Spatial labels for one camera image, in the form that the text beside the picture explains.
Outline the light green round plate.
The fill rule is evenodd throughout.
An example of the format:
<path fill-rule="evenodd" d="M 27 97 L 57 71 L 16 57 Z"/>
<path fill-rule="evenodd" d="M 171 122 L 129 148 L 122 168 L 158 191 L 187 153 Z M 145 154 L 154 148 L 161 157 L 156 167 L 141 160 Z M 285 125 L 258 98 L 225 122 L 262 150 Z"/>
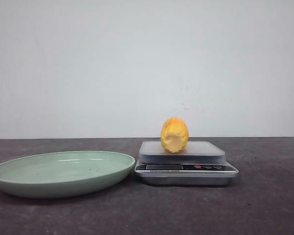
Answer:
<path fill-rule="evenodd" d="M 64 198 L 109 188 L 132 171 L 135 159 L 110 151 L 65 151 L 0 163 L 0 190 L 35 199 Z"/>

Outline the silver digital kitchen scale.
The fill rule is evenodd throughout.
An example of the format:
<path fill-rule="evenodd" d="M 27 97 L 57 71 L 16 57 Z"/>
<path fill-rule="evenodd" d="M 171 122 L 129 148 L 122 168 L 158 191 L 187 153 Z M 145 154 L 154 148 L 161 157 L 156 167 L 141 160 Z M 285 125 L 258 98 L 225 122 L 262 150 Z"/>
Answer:
<path fill-rule="evenodd" d="M 144 141 L 134 169 L 147 185 L 224 186 L 239 175 L 225 152 L 208 141 L 189 141 L 169 153 L 160 141 Z"/>

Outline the yellow corn cob piece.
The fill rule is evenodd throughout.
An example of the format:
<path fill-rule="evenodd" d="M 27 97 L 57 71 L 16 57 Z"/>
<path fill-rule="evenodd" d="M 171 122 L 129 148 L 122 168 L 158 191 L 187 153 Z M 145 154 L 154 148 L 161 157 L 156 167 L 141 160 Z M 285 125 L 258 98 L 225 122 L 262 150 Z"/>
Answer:
<path fill-rule="evenodd" d="M 187 145 L 189 132 L 185 121 L 179 117 L 167 119 L 162 127 L 160 141 L 169 153 L 181 152 Z"/>

